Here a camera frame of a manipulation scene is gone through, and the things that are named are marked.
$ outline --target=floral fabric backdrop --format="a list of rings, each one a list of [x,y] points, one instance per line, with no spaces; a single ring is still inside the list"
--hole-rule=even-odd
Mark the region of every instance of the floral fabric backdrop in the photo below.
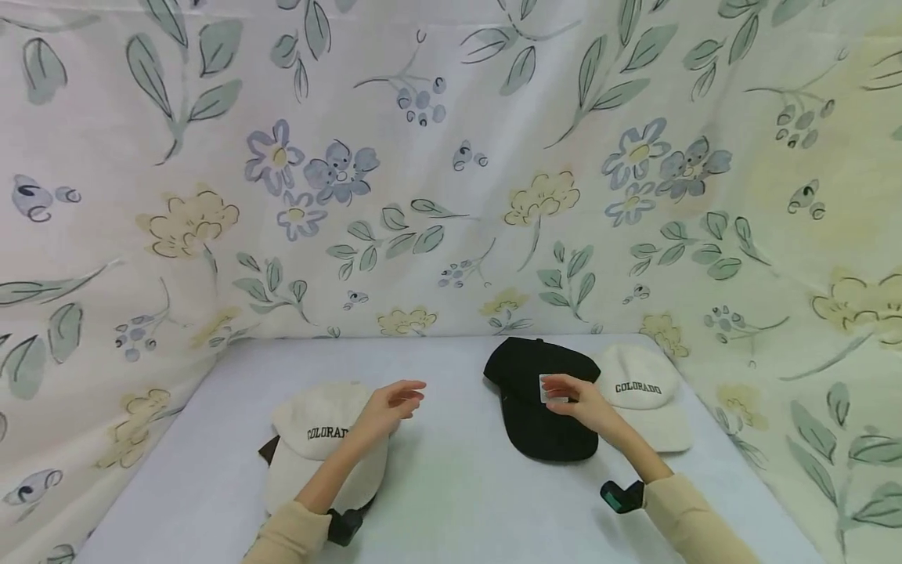
[[[0,5],[0,559],[218,353],[640,332],[831,564],[902,549],[892,0]]]

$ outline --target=right hand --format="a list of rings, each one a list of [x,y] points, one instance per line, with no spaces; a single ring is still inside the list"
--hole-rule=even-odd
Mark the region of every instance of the right hand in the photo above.
[[[636,435],[591,382],[567,374],[549,374],[542,377],[542,388],[549,398],[570,399],[567,403],[546,403],[551,411],[573,417],[614,447],[621,448]]]

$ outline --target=left hand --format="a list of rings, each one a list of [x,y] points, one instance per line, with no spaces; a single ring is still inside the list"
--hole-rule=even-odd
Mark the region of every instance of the left hand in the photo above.
[[[369,448],[397,429],[400,420],[410,419],[424,396],[418,390],[426,387],[419,380],[399,380],[379,388],[370,397],[345,439]]]

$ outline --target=brown object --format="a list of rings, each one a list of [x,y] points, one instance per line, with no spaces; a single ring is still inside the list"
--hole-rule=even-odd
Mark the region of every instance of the brown object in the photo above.
[[[257,452],[263,457],[263,460],[266,460],[266,466],[272,464],[272,455],[276,453],[276,447],[279,446],[279,435],[276,435],[272,438],[268,443],[260,447],[260,450]]]

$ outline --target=tabletop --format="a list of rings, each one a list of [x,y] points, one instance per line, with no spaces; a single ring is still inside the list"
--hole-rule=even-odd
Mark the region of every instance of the tabletop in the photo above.
[[[587,355],[614,342],[661,354],[642,335],[543,337]],[[413,420],[392,437],[372,510],[351,545],[327,543],[317,564],[669,564],[682,560],[637,511],[615,514],[601,485],[637,479],[599,441],[581,463],[525,458],[508,441],[483,367],[504,337],[249,341],[229,350],[173,422],[78,556],[78,564],[241,561],[265,518],[272,410],[327,380],[371,389],[428,383]],[[812,544],[683,385],[695,434],[667,456],[765,564],[823,564]]]

